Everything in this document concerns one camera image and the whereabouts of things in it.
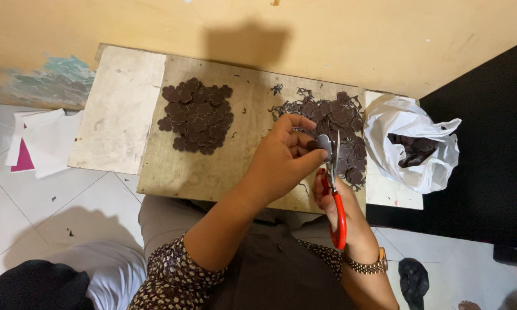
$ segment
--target white tile floor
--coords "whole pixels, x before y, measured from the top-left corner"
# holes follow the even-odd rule
[[[0,105],[0,274],[77,242],[109,239],[135,249],[142,246],[137,215],[144,195],[136,193],[137,175],[69,169],[36,180],[34,172],[9,173],[4,159],[13,133],[13,112],[29,110],[34,109]],[[372,230],[390,260],[413,257],[442,264],[455,309],[464,299],[475,301],[482,310],[497,309],[517,288],[515,269],[496,263],[490,244],[389,228]]]

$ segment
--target teal paint patch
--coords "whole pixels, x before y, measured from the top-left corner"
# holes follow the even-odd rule
[[[28,74],[14,68],[0,68],[12,80],[0,85],[0,93],[17,97],[20,102],[53,102],[80,108],[88,99],[95,71],[75,56],[70,58],[46,55],[48,61],[41,70]]]

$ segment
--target scissors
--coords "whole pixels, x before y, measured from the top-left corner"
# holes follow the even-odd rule
[[[330,138],[327,135],[319,135],[316,142],[318,148],[323,148],[327,151],[327,157],[324,159],[327,172],[326,177],[322,179],[322,185],[324,186],[323,194],[324,196],[329,195],[329,189],[331,188],[331,195],[333,195],[335,205],[337,206],[337,230],[333,231],[333,227],[330,223],[329,231],[331,234],[331,240],[335,247],[337,249],[342,249],[346,243],[346,215],[344,214],[343,200],[340,198],[340,194],[337,192],[337,188],[335,187],[337,162],[339,161],[340,132],[337,131],[336,143],[335,141],[330,141]]]

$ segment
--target gold watch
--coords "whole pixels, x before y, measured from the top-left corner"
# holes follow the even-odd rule
[[[379,259],[373,264],[360,264],[353,261],[346,253],[343,252],[343,262],[345,262],[353,271],[364,275],[372,275],[383,273],[388,270],[387,256],[385,248],[379,248]]]

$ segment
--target bare foot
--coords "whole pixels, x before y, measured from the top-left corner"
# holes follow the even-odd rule
[[[462,301],[459,306],[457,306],[459,310],[481,310],[481,308],[474,302],[470,301]]]

